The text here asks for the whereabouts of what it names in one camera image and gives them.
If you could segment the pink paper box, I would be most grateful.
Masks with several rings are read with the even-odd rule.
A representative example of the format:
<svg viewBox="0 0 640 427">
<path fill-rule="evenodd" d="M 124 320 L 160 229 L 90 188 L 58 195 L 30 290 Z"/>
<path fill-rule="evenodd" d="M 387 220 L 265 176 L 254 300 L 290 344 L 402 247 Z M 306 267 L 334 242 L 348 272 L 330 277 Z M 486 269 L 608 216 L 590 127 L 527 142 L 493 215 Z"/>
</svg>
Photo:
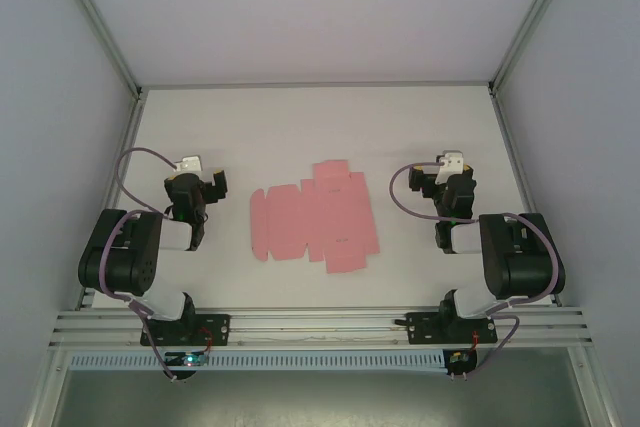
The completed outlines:
<svg viewBox="0 0 640 427">
<path fill-rule="evenodd" d="M 346 160 L 315 163 L 298 184 L 258 189 L 250 197 L 251 248 L 259 261 L 323 262 L 329 274 L 367 266 L 380 243 L 365 175 Z"/>
</svg>

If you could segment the circuit board with green light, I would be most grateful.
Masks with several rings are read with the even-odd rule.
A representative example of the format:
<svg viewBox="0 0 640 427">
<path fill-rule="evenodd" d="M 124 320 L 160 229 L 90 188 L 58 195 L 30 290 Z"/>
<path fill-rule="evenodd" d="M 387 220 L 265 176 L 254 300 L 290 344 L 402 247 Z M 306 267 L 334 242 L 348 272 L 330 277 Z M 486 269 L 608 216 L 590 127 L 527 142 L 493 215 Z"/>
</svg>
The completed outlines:
<svg viewBox="0 0 640 427">
<path fill-rule="evenodd" d="M 169 367 L 200 367 L 206 365 L 209 356 L 202 352 L 166 352 L 165 363 Z"/>
</svg>

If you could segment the aluminium table side rail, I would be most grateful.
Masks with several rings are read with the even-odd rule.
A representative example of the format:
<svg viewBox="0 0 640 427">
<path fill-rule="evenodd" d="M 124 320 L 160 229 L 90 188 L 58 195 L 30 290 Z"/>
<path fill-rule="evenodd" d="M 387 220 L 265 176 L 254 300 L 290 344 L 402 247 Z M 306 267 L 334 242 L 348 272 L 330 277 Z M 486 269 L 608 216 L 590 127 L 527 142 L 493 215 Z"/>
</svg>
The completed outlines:
<svg viewBox="0 0 640 427">
<path fill-rule="evenodd" d="M 522 204 L 526 212 L 537 212 L 538 208 L 532 196 L 528 179 L 519 156 L 515 138 L 511 133 L 510 126 L 504 113 L 504 109 L 501 105 L 500 99 L 498 98 L 497 91 L 492 83 L 489 84 L 488 90 Z"/>
<path fill-rule="evenodd" d="M 101 209 L 118 206 L 120 198 L 120 187 L 118 186 L 118 182 L 116 181 L 116 174 L 121 170 L 118 159 L 125 150 L 132 147 L 135 143 L 148 93 L 148 88 L 142 88 L 138 93 L 136 99 L 132 101 L 126 125 L 116 148 L 114 162 L 109 174 L 109 182 L 107 184 L 107 189 L 102 200 Z"/>
</svg>

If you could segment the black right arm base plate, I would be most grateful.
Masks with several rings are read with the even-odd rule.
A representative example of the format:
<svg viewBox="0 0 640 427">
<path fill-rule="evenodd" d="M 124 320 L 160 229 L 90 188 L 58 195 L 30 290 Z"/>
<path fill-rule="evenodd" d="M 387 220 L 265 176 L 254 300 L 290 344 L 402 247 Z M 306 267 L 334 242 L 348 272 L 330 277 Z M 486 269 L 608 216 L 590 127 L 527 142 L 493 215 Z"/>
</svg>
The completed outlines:
<svg viewBox="0 0 640 427">
<path fill-rule="evenodd" d="M 409 312 L 405 319 L 411 345 L 493 345 L 498 341 L 488 319 L 447 319 L 436 312 Z"/>
</svg>

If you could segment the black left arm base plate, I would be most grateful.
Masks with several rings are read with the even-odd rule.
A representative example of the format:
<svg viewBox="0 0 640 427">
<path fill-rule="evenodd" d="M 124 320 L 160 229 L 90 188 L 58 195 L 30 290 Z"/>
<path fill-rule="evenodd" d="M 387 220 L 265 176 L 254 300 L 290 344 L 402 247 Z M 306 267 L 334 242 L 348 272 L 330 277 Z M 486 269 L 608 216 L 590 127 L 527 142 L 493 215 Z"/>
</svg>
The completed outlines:
<svg viewBox="0 0 640 427">
<path fill-rule="evenodd" d="M 152 340 L 158 347 L 226 346 L 231 317 L 226 314 L 196 314 L 191 320 L 149 320 Z"/>
</svg>

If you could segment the aluminium frame post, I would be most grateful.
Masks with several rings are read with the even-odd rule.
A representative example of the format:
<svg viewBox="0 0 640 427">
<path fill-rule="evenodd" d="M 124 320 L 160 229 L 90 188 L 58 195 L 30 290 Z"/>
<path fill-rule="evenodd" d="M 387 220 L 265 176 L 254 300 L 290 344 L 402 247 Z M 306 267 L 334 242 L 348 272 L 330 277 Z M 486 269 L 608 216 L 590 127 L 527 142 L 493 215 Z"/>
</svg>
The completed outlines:
<svg viewBox="0 0 640 427">
<path fill-rule="evenodd" d="M 89 27 L 93 31 L 98 43 L 111 62 L 119 78 L 124 82 L 131 96 L 138 100 L 141 97 L 142 87 L 125 60 L 125 57 L 117 45 L 110 29 L 101 15 L 94 0 L 75 0 Z"/>
<path fill-rule="evenodd" d="M 533 0 L 531 2 L 493 77 L 489 81 L 489 92 L 493 97 L 498 95 L 500 89 L 508 81 L 511 72 L 526 49 L 551 1 Z"/>
</svg>

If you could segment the aluminium mounting rail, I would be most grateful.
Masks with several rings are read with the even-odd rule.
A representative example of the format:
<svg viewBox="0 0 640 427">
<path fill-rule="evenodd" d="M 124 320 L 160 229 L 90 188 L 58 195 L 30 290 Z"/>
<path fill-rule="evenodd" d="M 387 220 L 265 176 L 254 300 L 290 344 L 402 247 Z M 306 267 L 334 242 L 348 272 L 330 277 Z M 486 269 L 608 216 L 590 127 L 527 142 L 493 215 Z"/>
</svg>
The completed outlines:
<svg viewBox="0 0 640 427">
<path fill-rule="evenodd" d="M 409 348 L 407 329 L 394 324 L 408 307 L 320 309 L 208 309 L 231 317 L 227 350 L 372 350 Z M 590 347 L 592 335 L 578 307 L 530 305 L 509 311 L 520 319 L 511 348 Z M 139 350 L 142 326 L 125 309 L 60 313 L 49 346 L 67 350 Z"/>
</svg>

